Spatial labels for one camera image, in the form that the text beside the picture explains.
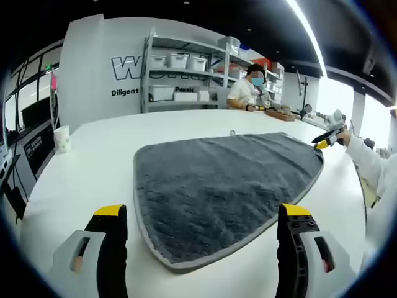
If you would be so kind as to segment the person's right hand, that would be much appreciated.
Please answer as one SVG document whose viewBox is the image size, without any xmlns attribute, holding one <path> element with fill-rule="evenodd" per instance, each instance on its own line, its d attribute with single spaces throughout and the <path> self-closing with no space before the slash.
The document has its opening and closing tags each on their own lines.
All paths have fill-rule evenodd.
<svg viewBox="0 0 397 298">
<path fill-rule="evenodd" d="M 343 145 L 345 147 L 349 146 L 350 140 L 351 140 L 351 133 L 348 130 L 342 130 L 339 134 L 336 135 L 337 137 L 337 142 L 340 145 Z"/>
</svg>

